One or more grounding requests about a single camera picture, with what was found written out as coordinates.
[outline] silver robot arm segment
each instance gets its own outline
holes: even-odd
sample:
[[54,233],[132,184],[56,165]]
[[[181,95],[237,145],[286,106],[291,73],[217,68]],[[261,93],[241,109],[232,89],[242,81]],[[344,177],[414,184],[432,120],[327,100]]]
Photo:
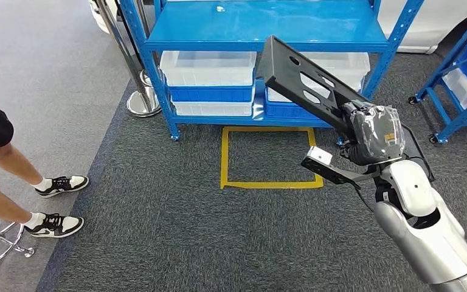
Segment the silver robot arm segment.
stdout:
[[467,291],[465,232],[421,167],[399,161],[387,166],[381,178],[396,190],[404,211],[421,221],[412,226],[393,204],[380,201],[375,218],[384,232],[433,290]]

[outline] white sock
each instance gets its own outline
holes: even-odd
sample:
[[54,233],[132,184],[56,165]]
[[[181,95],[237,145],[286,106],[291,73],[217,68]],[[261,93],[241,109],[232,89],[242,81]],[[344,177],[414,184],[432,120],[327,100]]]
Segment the white sock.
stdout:
[[50,178],[42,178],[42,181],[39,184],[32,184],[31,186],[37,190],[44,191],[50,188],[53,185],[53,182]]
[[46,214],[31,213],[31,219],[28,222],[24,223],[24,226],[29,229],[33,229],[37,227],[38,225],[42,224],[45,218],[46,218]]

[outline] gray floor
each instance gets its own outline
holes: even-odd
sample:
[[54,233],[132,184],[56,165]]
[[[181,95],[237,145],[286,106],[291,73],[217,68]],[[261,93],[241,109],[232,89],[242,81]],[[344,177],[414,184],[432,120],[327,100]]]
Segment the gray floor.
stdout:
[[[0,0],[0,108],[13,143],[46,176],[87,174],[129,76],[86,1]],[[76,193],[49,200],[0,170],[0,189],[30,210],[68,213]],[[56,244],[24,236],[31,259],[0,265],[0,291],[32,291]]]
[[[0,45],[0,107],[16,124],[15,144],[46,175],[89,172],[94,181],[79,196],[42,201],[0,172],[0,188],[23,206],[68,212],[74,204],[88,219],[65,240],[25,237],[38,252],[6,259],[0,291],[425,290],[351,187],[220,190],[219,127],[183,126],[174,143],[162,116],[128,115],[133,87],[123,95],[120,54],[85,1],[0,1]],[[429,102],[404,101],[439,62],[397,56],[376,100],[417,132],[435,187],[467,231],[467,129],[431,145],[424,116],[439,128],[438,116]],[[316,130],[332,152],[335,137]],[[301,133],[232,133],[230,178],[309,180],[298,165],[307,148]],[[371,185],[365,190],[371,198]]]
[[[376,102],[397,107],[415,130],[434,186],[467,233],[467,129],[432,145],[432,105],[406,102],[440,60],[397,55]],[[220,190],[221,128],[181,130],[172,142],[161,116],[146,122],[119,107],[91,167],[98,183],[74,204],[88,224],[58,242],[37,291],[427,291],[352,187]],[[332,153],[335,138],[316,130]],[[310,180],[298,165],[307,148],[300,133],[232,133],[230,178]],[[371,200],[371,184],[364,190]]]

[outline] hole in tray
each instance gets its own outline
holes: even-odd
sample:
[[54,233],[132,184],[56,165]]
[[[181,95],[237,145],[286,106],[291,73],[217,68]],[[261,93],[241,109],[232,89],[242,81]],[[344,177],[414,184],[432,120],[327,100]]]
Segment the hole in tray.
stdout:
[[289,56],[289,59],[291,59],[291,61],[292,61],[296,66],[299,66],[299,65],[300,65],[300,61],[296,60],[296,58],[294,58],[293,56]]
[[317,75],[318,75],[319,77],[323,78],[323,80],[325,81],[326,84],[328,84],[328,85],[330,85],[330,86],[332,86],[332,87],[336,87],[332,81],[330,81],[329,79],[326,79],[323,75],[321,75],[320,72],[317,72],[317,71],[316,71],[316,73],[317,73]]
[[314,103],[321,103],[321,101],[320,101],[316,96],[310,94],[307,90],[304,90],[304,91],[303,91],[303,95],[305,95],[305,97],[306,97],[308,100],[310,100],[310,101],[312,101],[312,102],[314,102]]
[[[319,94],[320,96],[322,96],[323,98],[326,98],[328,99],[328,97],[330,96],[330,90],[328,88],[326,88],[324,85],[321,85],[319,84],[318,82],[314,81],[313,79],[309,78],[307,75],[305,75],[303,72],[300,72],[300,79],[302,81],[302,83],[307,86],[307,88],[310,90],[310,91],[314,91],[316,92],[317,94]],[[329,80],[326,80],[324,79],[325,82],[327,84],[330,85],[330,83],[332,83],[331,81]]]

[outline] white car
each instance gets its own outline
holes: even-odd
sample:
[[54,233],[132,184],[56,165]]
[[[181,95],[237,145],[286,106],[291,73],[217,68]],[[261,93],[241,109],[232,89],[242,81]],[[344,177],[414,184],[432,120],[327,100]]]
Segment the white car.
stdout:
[[[381,0],[378,21],[387,37],[391,34],[406,1]],[[115,1],[106,0],[106,2],[112,15],[117,15]],[[97,4],[94,0],[89,0],[89,3],[97,25],[108,33],[103,18],[99,15]],[[431,54],[443,38],[466,18],[467,1],[425,0],[398,51]]]

